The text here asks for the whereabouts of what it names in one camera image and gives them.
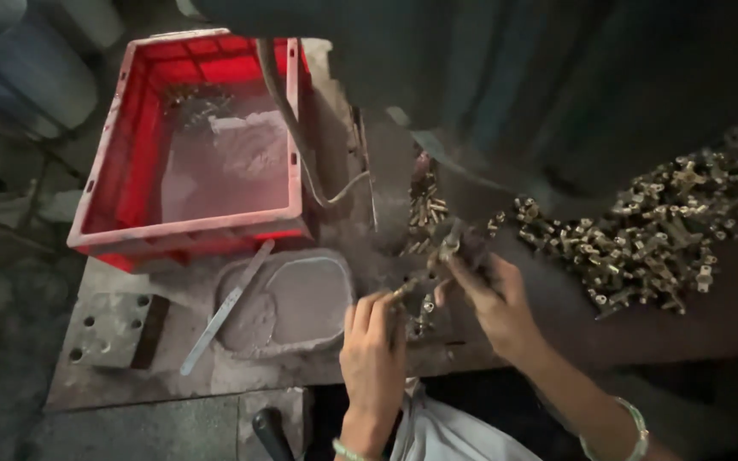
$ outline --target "human hand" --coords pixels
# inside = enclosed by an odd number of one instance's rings
[[[457,256],[446,261],[446,266],[466,292],[466,299],[474,307],[477,320],[497,355],[523,369],[548,348],[531,317],[526,288],[517,266],[491,254],[491,286],[469,271]],[[436,293],[438,304],[444,298],[444,293]]]
[[[396,300],[389,292],[374,293],[346,309],[340,371],[349,395],[340,442],[367,458],[379,458],[404,399],[406,334],[398,322],[395,348],[390,350],[386,323]]]

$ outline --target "black handle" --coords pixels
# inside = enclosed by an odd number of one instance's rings
[[[281,411],[275,407],[265,407],[252,417],[252,429],[264,445],[272,461],[294,461],[289,441],[286,440]]]

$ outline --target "bracelet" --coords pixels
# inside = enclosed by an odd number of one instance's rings
[[[636,445],[634,445],[634,451],[630,453],[630,456],[626,459],[626,461],[640,461],[643,456],[645,456],[646,453],[648,453],[648,429],[645,428],[645,419],[642,417],[642,414],[640,413],[640,410],[636,409],[636,407],[632,404],[630,404],[627,400],[622,399],[620,397],[614,397],[614,400],[617,401],[620,405],[625,407],[628,410],[628,413],[630,413],[631,417],[634,418],[634,424],[636,425],[636,430],[640,432],[640,440],[636,442]],[[597,461],[597,458],[591,454],[591,451],[588,449],[588,445],[586,444],[586,439],[582,438],[582,435],[580,435],[580,445],[582,445],[582,450],[586,454],[586,456],[591,461]]]
[[[336,455],[343,456],[348,459],[348,461],[373,461],[372,459],[364,458],[363,456],[354,453],[354,451],[349,450],[340,443],[340,439],[332,439],[332,448]]]

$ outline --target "gray cloth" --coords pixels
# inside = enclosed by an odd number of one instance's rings
[[[403,407],[390,461],[540,461],[511,436],[426,397],[422,388]]]

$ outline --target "hose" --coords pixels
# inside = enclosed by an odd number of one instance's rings
[[[314,152],[303,137],[301,125],[298,122],[298,118],[295,117],[295,113],[292,111],[290,101],[286,99],[284,91],[281,90],[280,80],[278,78],[278,66],[275,64],[275,49],[272,47],[272,37],[256,39],[255,47],[258,53],[258,60],[261,62],[261,73],[264,77],[264,83],[266,83],[266,89],[275,101],[275,105],[278,106],[281,116],[290,129],[290,134],[292,134],[292,138],[295,140],[295,146],[298,147],[298,153],[301,157],[302,174],[303,178],[306,179],[309,192],[313,195],[313,198],[320,207],[331,208],[345,197],[358,181],[367,178],[369,172],[363,172],[352,178],[352,181],[346,184],[341,192],[335,194],[333,198],[323,196],[319,184],[316,183],[314,176],[309,171],[309,165],[307,163],[307,159],[314,157]]]

